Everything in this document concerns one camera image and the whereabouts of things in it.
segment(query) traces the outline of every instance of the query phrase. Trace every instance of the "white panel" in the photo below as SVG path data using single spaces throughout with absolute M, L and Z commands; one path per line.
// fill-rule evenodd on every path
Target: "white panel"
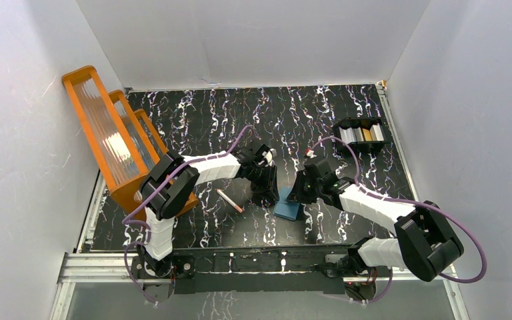
M 421 199 L 486 250 L 462 285 L 470 319 L 512 319 L 512 1 L 433 0 L 388 83 L 397 135 Z M 454 265 L 480 270 L 474 246 Z
M 212 155 L 200 156 L 202 158 L 210 157 Z M 189 161 L 200 157 L 189 157 L 183 156 L 184 160 Z M 240 169 L 240 163 L 234 155 L 227 155 L 222 158 L 205 160 L 198 163 L 190 164 L 191 167 L 196 168 L 199 172 L 199 178 L 195 185 L 199 185 L 205 182 L 210 182 L 218 179 L 232 179 L 236 177 L 238 170 Z
M 0 319 L 46 319 L 97 176 L 61 76 L 120 89 L 75 1 L 0 1 Z
M 156 260 L 161 260 L 172 251 L 171 235 L 175 218 L 156 219 L 152 209 L 146 208 L 146 223 L 150 226 L 150 241 L 145 245 L 146 251 Z
M 369 192 L 383 197 L 380 193 Z M 372 220 L 392 234 L 395 234 L 393 224 L 397 222 L 397 218 L 404 217 L 414 210 L 412 205 L 388 202 L 366 195 L 356 185 L 346 188 L 339 198 L 344 211 L 356 213 L 368 220 Z
M 429 0 L 78 0 L 124 86 L 387 79 Z

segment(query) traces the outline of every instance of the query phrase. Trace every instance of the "purple cable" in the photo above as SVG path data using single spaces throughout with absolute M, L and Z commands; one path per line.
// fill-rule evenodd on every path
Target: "purple cable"
M 379 296 L 368 301 L 368 303 L 372 303 L 372 302 L 376 302 L 376 301 L 380 300 L 389 291 L 389 286 L 391 285 L 392 280 L 393 280 L 393 269 L 389 268 L 389 279 L 387 280 L 387 285 L 385 286 L 384 290 L 380 293 Z
M 472 242 L 474 242 L 474 245 L 476 246 L 476 249 L 478 249 L 478 253 L 480 254 L 480 259 L 482 261 L 482 268 L 480 270 L 480 273 L 478 273 L 478 275 L 476 275 L 475 277 L 472 277 L 469 279 L 458 279 L 458 278 L 454 278 L 449 275 L 446 275 L 444 273 L 440 274 L 441 277 L 448 279 L 450 281 L 453 281 L 453 282 L 458 282 L 458 283 L 474 283 L 474 282 L 479 281 L 482 278 L 484 278 L 484 275 L 487 272 L 487 259 L 486 259 L 484 250 L 483 250 L 480 242 L 476 239 L 474 234 L 472 234 L 472 232 L 470 232 L 470 230 L 468 230 L 468 228 L 464 227 L 464 225 L 462 225 L 462 223 L 460 223 L 454 217 L 450 216 L 448 213 L 444 212 L 443 210 L 441 210 L 439 208 L 433 207 L 432 205 L 428 205 L 426 203 L 422 203 L 422 202 L 418 202 L 418 201 L 414 201 L 414 200 L 394 199 L 394 198 L 390 198 L 390 197 L 380 197 L 378 195 L 370 193 L 368 188 L 366 188 L 360 182 L 358 182 L 358 177 L 360 174 L 358 158 L 356 157 L 356 154 L 354 154 L 354 151 L 352 150 L 352 148 L 350 148 L 350 146 L 346 142 L 342 141 L 341 139 L 339 139 L 337 137 L 330 136 L 330 137 L 322 138 L 321 140 L 319 140 L 316 144 L 314 144 L 311 147 L 311 150 L 313 150 L 314 148 L 316 148 L 316 146 L 318 146 L 318 144 L 320 144 L 321 142 L 326 141 L 326 140 L 338 141 L 338 142 L 342 143 L 348 149 L 348 151 L 350 151 L 350 154 L 352 154 L 352 158 L 354 158 L 354 163 L 356 164 L 356 174 L 354 175 L 354 182 L 360 188 L 360 190 L 362 190 L 362 192 L 364 192 L 366 195 L 369 195 L 372 198 L 382 200 L 382 201 L 396 202 L 396 203 L 408 203 L 410 205 L 422 207 L 424 209 L 433 210 L 433 211 L 437 212 L 438 214 L 444 216 L 448 220 L 452 221 L 452 223 L 454 223 L 456 226 L 458 226 L 458 228 L 460 228 L 462 231 L 464 231 L 466 233 L 466 235 L 470 238 L 470 240 L 472 240 Z
M 144 298 L 146 298 L 148 301 L 154 303 L 154 305 L 157 305 L 158 301 L 156 300 L 156 298 L 152 297 L 144 289 L 142 289 L 142 286 L 134 278 L 134 276 L 132 275 L 132 272 L 131 272 L 131 268 L 129 267 L 129 262 L 127 260 L 127 256 L 129 254 L 129 248 L 130 247 L 135 247 L 137 245 L 144 245 L 144 243 L 140 242 L 140 241 L 133 241 L 133 242 L 129 243 L 129 245 L 125 248 L 125 267 L 127 268 L 127 272 L 129 273 L 129 278 L 131 278 L 131 280 L 138 287 L 138 289 L 140 289 L 140 292 L 142 292 L 142 295 L 144 296 Z
M 189 161 L 186 161 L 184 163 L 182 163 L 180 166 L 178 166 L 174 171 L 172 171 L 172 173 L 170 173 L 166 180 L 164 180 L 162 182 L 162 184 L 160 184 L 160 186 L 158 188 L 156 188 L 156 190 L 154 190 L 154 192 L 152 192 L 152 194 L 150 196 L 148 196 L 148 198 L 146 198 L 144 201 L 142 201 L 142 203 L 133 211 L 131 212 L 130 215 L 126 216 L 126 218 L 123 219 L 123 225 L 128 225 L 130 223 L 138 223 L 142 226 L 144 226 L 146 229 L 150 230 L 150 226 L 148 225 L 148 223 L 142 221 L 142 220 L 132 220 L 132 218 L 134 218 L 134 216 L 142 209 L 144 209 L 144 207 L 146 207 L 146 205 L 148 203 L 150 203 L 150 201 L 152 201 L 152 199 L 154 199 L 154 197 L 156 196 L 156 194 L 158 194 L 165 186 L 166 184 L 168 184 L 168 182 L 174 178 L 176 176 L 176 174 L 178 172 L 180 172 L 186 165 L 189 165 L 190 163 L 197 163 L 197 162 L 202 162 L 202 161 L 205 161 L 205 160 L 211 160 L 211 159 L 217 159 L 217 158 L 222 158 L 222 157 L 226 157 L 228 155 L 231 154 L 231 152 L 234 150 L 234 148 L 238 145 L 238 142 L 240 141 L 240 138 L 242 137 L 242 135 L 244 134 L 244 132 L 246 131 L 246 129 L 252 129 L 254 130 L 254 126 L 252 125 L 246 125 L 244 126 L 244 128 L 242 128 L 242 130 L 240 131 L 240 133 L 238 134 L 237 138 L 234 140 L 233 144 L 231 145 L 231 147 L 225 152 L 225 153 L 222 153 L 220 155 L 212 155 L 210 157 L 206 157 L 206 158 L 197 158 L 197 159 L 192 159 L 192 160 L 189 160 Z M 128 244 L 128 246 L 125 248 L 125 255 L 124 255 L 124 259 L 125 259 L 125 267 L 127 268 L 127 272 L 129 274 L 129 278 L 131 278 L 132 282 L 134 282 L 134 284 L 138 287 L 138 289 L 140 289 L 140 292 L 142 292 L 142 294 L 144 295 L 144 297 L 146 299 L 148 299 L 150 302 L 154 303 L 155 305 L 158 304 L 158 301 L 156 301 L 156 299 L 154 299 L 152 296 L 150 296 L 148 293 L 146 293 L 146 291 L 144 289 L 142 289 L 142 286 L 140 285 L 140 283 L 138 283 L 138 281 L 134 278 L 134 276 L 132 275 L 132 272 L 131 272 L 131 268 L 129 267 L 129 263 L 127 261 L 127 256 L 128 256 L 128 252 L 129 252 L 129 248 L 132 247 L 132 246 L 136 246 L 136 245 L 145 245 L 143 242 L 139 242 L 139 241 L 134 241 L 134 242 L 131 242 L 130 244 Z

